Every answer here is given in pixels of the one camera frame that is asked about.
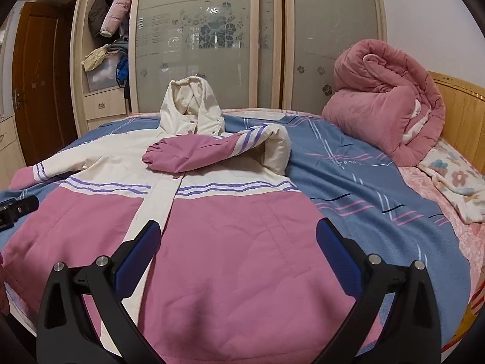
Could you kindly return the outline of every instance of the metal screw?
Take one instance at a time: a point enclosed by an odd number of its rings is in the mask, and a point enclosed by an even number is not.
[[[369,261],[370,261],[371,264],[377,265],[377,264],[380,264],[382,262],[382,259],[379,255],[371,254],[371,255],[369,255]]]
[[[62,261],[57,262],[56,264],[54,264],[54,271],[55,272],[62,271],[63,269],[64,269],[64,263]]]
[[[426,268],[426,265],[424,265],[424,263],[421,260],[416,260],[414,262],[414,267],[416,267],[419,270],[423,270]]]
[[[108,261],[110,259],[106,256],[99,256],[97,259],[96,259],[96,265],[98,265],[99,267],[104,267],[106,264],[108,264]]]

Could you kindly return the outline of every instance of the door handle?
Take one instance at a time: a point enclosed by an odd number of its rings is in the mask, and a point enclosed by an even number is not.
[[[14,89],[14,105],[15,109],[20,108],[20,100],[18,99],[20,97],[20,93],[17,91],[17,89]]]

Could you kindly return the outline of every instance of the blue bed sheet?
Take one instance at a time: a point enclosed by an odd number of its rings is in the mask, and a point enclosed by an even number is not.
[[[226,131],[237,132],[266,120],[225,116]],[[438,205],[421,198],[403,181],[392,161],[369,144],[348,137],[318,118],[285,116],[292,140],[286,175],[327,216],[342,235],[352,238],[368,254],[378,253],[386,262],[426,263],[440,310],[442,341],[456,331],[470,296],[470,265],[458,248],[452,225],[434,223],[443,217]],[[89,132],[69,147],[96,138],[133,130],[153,129],[159,118],[135,117],[112,122]],[[64,177],[57,177],[24,191],[4,191],[0,201],[37,195],[42,201]],[[25,218],[0,233],[0,251]],[[381,309],[385,319],[391,299]]]

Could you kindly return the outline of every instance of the transparent storage bin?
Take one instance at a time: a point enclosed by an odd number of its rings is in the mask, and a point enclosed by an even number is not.
[[[116,66],[121,60],[119,53],[108,55],[98,67],[86,72],[90,92],[118,86],[116,82]]]

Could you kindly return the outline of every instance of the headboard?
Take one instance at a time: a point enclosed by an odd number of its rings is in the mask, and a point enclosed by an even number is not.
[[[446,105],[441,136],[485,174],[485,89],[449,75],[430,74]]]

